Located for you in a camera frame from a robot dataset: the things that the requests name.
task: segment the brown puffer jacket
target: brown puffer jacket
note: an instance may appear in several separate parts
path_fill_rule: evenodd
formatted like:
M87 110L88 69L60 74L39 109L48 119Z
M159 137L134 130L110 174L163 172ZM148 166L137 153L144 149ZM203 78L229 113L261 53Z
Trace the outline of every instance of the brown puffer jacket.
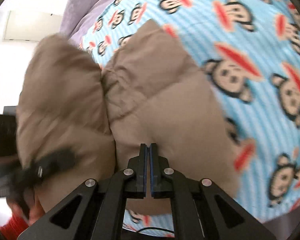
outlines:
M38 187L45 210L89 176L112 174L108 119L119 169L138 155L140 143L155 142L172 168L191 179L210 178L235 196L239 176L222 111L178 40L146 22L108 62L102 87L100 70L88 57L52 36L39 44L25 76L18 107L23 165L67 145L86 160ZM146 201L128 200L127 208L154 215L170 212L170 203L148 192Z
M22 166L64 147L79 157L72 170L36 188L45 211L86 179L114 173L114 139L100 79L101 70L90 55L58 35L38 44L28 66L17 107Z

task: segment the silver rivet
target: silver rivet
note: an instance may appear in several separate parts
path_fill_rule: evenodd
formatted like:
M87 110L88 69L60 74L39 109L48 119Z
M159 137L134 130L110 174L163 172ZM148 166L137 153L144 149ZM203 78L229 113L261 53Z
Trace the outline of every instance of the silver rivet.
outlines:
M174 173L174 170L172 168L165 168L164 173L167 175L171 175Z
M41 166L39 166L39 169L38 169L38 177L39 178L42 177L42 173L43 173L43 168Z
M210 179L203 179L201 181L202 185L206 186L206 187L209 187L212 185L212 181Z
M132 175L132 174L133 174L133 169L125 169L125 170L123 171L123 174L124 174L124 175L127 175L127 176Z
M96 181L94 179L87 179L85 184L87 187L92 187L96 184Z

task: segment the monkey print fabric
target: monkey print fabric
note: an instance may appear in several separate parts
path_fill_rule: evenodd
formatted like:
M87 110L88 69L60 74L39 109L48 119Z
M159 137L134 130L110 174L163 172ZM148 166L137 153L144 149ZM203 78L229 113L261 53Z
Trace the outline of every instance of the monkey print fabric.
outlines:
M115 0L80 48L105 67L149 19L182 42L223 107L241 175L237 202L260 221L288 212L300 198L300 15L294 5Z

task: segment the black device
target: black device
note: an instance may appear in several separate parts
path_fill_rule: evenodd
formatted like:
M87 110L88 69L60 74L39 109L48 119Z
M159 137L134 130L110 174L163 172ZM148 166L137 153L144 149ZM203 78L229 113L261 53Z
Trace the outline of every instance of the black device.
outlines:
M34 185L42 183L45 179L56 173L66 171L74 167L76 162L75 154L71 149L65 148L54 151L41 158L38 162L32 162L29 168L22 169L19 165L0 168L6 171L0 176L0 198L17 203L24 216L29 219L29 207L24 199L24 191L33 188Z
M17 179L14 171L22 170L17 155L16 130L16 118L0 114L0 197L13 199L22 207L24 213L29 215L29 208L23 199L23 193L18 188L12 189L13 181Z
M170 198L177 240L275 240L275 236L208 178L195 181L169 167L156 144L110 179L88 179L23 232L18 240L118 240L127 198Z

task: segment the red fabric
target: red fabric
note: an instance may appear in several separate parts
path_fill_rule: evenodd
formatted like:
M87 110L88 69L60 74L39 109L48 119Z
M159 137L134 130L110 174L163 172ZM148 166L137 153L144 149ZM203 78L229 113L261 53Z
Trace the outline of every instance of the red fabric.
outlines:
M23 218L12 214L8 223L0 227L0 231L7 240L17 240L18 236L28 227Z

